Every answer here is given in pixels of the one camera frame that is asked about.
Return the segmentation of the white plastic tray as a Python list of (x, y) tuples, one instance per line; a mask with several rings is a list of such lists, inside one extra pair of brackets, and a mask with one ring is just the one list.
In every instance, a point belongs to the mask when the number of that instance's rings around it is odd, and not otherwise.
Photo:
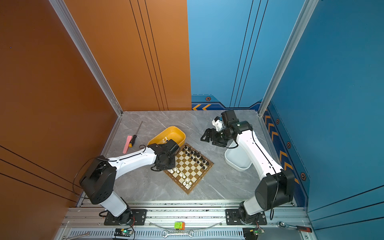
[(225, 161), (235, 170), (244, 172), (252, 166), (252, 161), (241, 147), (235, 148), (236, 146), (237, 144), (232, 141), (225, 151)]

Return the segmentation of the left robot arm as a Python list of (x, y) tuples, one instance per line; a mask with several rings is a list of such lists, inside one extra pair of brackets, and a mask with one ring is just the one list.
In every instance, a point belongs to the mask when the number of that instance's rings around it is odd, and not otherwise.
[(164, 144), (150, 144), (142, 150), (114, 158), (95, 157), (79, 180), (81, 188), (94, 205), (100, 205), (119, 225), (133, 223), (129, 205), (115, 192), (115, 181), (136, 169), (151, 166), (154, 172), (171, 170), (176, 166), (180, 146), (169, 140)]

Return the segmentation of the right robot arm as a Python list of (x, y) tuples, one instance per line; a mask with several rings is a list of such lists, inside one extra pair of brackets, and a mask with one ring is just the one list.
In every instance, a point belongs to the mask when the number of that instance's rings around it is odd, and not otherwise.
[(225, 160), (232, 168), (242, 172), (254, 166), (260, 182), (254, 195), (240, 203), (241, 221), (250, 225), (258, 217), (274, 208), (291, 202), (295, 192), (295, 175), (291, 170), (284, 170), (259, 141), (253, 126), (247, 121), (240, 121), (235, 111), (224, 111), (213, 121), (213, 128), (206, 129), (202, 142), (226, 148)]

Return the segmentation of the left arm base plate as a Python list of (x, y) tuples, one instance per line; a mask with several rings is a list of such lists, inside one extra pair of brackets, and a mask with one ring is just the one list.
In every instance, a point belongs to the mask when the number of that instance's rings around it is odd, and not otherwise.
[(119, 217), (113, 216), (109, 211), (105, 217), (105, 226), (143, 226), (147, 217), (146, 209), (128, 209)]

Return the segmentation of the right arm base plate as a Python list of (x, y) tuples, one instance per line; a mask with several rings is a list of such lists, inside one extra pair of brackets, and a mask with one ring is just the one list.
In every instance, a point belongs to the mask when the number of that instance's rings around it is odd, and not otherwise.
[(246, 225), (246, 226), (265, 226), (267, 218), (264, 212), (251, 216), (250, 219), (243, 221), (239, 209), (225, 209), (226, 223), (228, 226)]

